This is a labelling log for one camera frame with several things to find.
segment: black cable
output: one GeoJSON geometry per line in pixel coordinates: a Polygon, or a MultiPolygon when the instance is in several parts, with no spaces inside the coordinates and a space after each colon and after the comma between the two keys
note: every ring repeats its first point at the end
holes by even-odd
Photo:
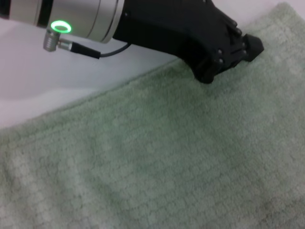
{"type": "Polygon", "coordinates": [[[104,57],[109,57],[109,56],[114,56],[116,54],[119,54],[120,52],[123,52],[125,51],[126,49],[128,49],[129,47],[131,46],[130,43],[128,43],[127,45],[125,45],[124,47],[114,51],[114,52],[109,52],[109,53],[105,53],[105,54],[101,54],[101,58],[104,58],[104,57]]]}
{"type": "Polygon", "coordinates": [[[70,51],[74,52],[74,53],[81,54],[81,55],[90,56],[90,57],[95,58],[95,59],[99,59],[99,58],[110,57],[110,56],[114,56],[116,54],[119,54],[119,53],[125,51],[126,49],[128,49],[130,46],[131,46],[131,44],[128,43],[127,45],[125,45],[124,47],[122,47],[122,48],[120,48],[116,51],[101,54],[101,52],[99,52],[99,51],[90,49],[86,46],[83,46],[81,44],[73,42],[70,51]]]}

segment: green led ring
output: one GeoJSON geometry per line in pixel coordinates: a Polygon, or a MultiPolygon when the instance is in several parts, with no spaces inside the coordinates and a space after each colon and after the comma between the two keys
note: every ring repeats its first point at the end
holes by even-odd
{"type": "Polygon", "coordinates": [[[71,25],[69,25],[69,24],[68,24],[67,22],[65,22],[65,21],[54,21],[54,22],[52,22],[52,24],[51,24],[51,28],[52,28],[54,31],[60,32],[60,33],[69,33],[69,32],[72,31],[71,25]],[[59,29],[57,29],[57,27],[59,27],[59,26],[64,27],[65,30],[59,30],[59,29]]]}

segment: fabric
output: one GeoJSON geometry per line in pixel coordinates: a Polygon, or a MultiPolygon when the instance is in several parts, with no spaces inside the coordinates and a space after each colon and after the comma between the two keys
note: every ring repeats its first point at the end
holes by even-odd
{"type": "Polygon", "coordinates": [[[202,85],[177,61],[0,133],[2,229],[305,227],[305,23],[202,85]]]}

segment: white table surface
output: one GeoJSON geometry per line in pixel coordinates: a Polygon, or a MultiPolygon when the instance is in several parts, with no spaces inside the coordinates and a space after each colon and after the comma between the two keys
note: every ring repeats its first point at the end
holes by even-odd
{"type": "MultiPolygon", "coordinates": [[[[305,18],[304,0],[286,0],[305,18]]],[[[217,7],[245,25],[281,0],[214,0],[217,7]]],[[[175,57],[132,46],[116,56],[94,60],[58,50],[43,50],[45,30],[0,20],[0,128],[22,123],[96,91],[107,91],[175,57]]],[[[123,43],[82,44],[108,52],[123,43]]]]}

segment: metal connector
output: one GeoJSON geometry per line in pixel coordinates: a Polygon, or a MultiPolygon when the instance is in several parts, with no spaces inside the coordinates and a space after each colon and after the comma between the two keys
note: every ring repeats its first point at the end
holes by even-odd
{"type": "Polygon", "coordinates": [[[72,41],[66,40],[66,39],[60,39],[58,41],[58,48],[64,49],[67,51],[71,51],[72,49],[72,41]]]}
{"type": "Polygon", "coordinates": [[[43,48],[48,52],[56,51],[61,34],[59,32],[47,30],[44,37],[43,48]]]}

